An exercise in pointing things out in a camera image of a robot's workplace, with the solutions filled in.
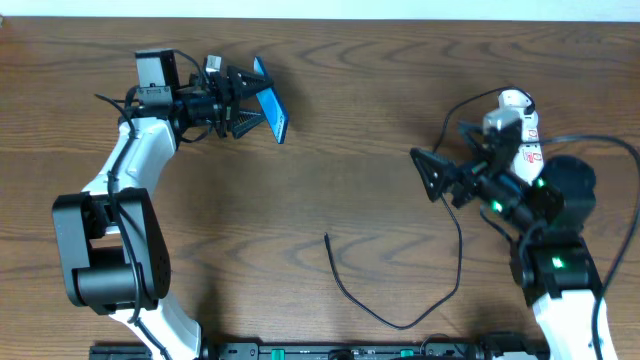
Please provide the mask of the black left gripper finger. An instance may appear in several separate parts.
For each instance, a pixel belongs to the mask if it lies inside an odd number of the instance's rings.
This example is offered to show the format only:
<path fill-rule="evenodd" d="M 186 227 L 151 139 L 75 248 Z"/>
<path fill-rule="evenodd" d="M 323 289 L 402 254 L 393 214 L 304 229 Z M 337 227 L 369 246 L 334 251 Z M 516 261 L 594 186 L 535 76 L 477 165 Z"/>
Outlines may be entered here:
<path fill-rule="evenodd" d="M 265 120 L 266 116 L 261 112 L 240 110 L 231 122 L 231 134 L 234 139 L 240 139 Z"/>
<path fill-rule="evenodd" d="M 266 75 L 249 72 L 232 65 L 227 67 L 226 76 L 225 95 L 228 100 L 246 100 L 274 85 L 274 81 Z"/>

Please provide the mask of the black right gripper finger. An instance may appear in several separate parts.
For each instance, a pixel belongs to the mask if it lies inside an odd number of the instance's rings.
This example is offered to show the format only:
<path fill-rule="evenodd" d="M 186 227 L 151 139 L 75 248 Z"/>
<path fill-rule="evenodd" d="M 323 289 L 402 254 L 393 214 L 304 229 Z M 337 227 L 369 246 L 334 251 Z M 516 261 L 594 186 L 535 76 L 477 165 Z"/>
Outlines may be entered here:
<path fill-rule="evenodd" d="M 430 201 L 435 202 L 444 193 L 450 191 L 450 187 L 458 176 L 458 169 L 453 161 L 420 148 L 412 148 L 410 157 Z"/>
<path fill-rule="evenodd" d="M 492 158 L 492 149 L 480 125 L 461 121 L 457 124 L 457 132 L 468 146 L 474 158 L 485 160 Z"/>

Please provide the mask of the blue Galaxy smartphone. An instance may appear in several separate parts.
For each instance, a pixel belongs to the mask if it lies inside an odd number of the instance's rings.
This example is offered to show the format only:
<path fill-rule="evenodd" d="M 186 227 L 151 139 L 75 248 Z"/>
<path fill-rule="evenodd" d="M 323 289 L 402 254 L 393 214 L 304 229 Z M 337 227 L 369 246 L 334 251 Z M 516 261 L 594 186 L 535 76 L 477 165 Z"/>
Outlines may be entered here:
<path fill-rule="evenodd" d="M 269 75 L 264 62 L 259 56 L 254 58 L 254 71 L 273 82 L 267 89 L 259 92 L 256 97 L 266 116 L 276 142 L 283 144 L 289 124 L 289 114 L 275 89 L 274 80 Z"/>

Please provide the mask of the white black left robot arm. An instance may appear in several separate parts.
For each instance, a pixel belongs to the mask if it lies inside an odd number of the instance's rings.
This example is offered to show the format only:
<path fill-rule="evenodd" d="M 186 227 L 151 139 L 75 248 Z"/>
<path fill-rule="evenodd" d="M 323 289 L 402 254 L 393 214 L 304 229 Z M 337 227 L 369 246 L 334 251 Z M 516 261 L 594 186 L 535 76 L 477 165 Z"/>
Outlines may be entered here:
<path fill-rule="evenodd" d="M 268 123 L 283 141 L 287 112 L 263 61 L 221 70 L 214 57 L 181 84 L 176 66 L 139 59 L 139 81 L 115 102 L 118 139 L 96 177 L 61 195 L 52 219 L 70 302 L 125 325 L 134 345 L 94 345 L 92 359 L 215 359 L 201 326 L 171 293 L 171 261 L 152 196 L 186 131 L 240 138 Z"/>

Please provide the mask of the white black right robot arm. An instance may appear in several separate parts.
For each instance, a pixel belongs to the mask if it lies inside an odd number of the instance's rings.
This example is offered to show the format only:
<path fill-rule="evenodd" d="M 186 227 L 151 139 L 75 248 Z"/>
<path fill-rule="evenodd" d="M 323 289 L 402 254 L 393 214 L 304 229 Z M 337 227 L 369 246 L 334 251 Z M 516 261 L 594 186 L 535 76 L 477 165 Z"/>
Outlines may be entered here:
<path fill-rule="evenodd" d="M 515 121 L 483 132 L 465 131 L 471 161 L 458 165 L 433 152 L 414 148 L 410 157 L 428 197 L 451 195 L 460 208 L 481 200 L 518 230 L 510 245 L 510 269 L 543 331 L 553 359 L 614 359 L 617 354 L 599 297 L 602 282 L 581 233 L 595 208 L 596 175 L 573 156 L 544 161 L 532 179 L 513 162 L 540 143 L 521 135 Z"/>

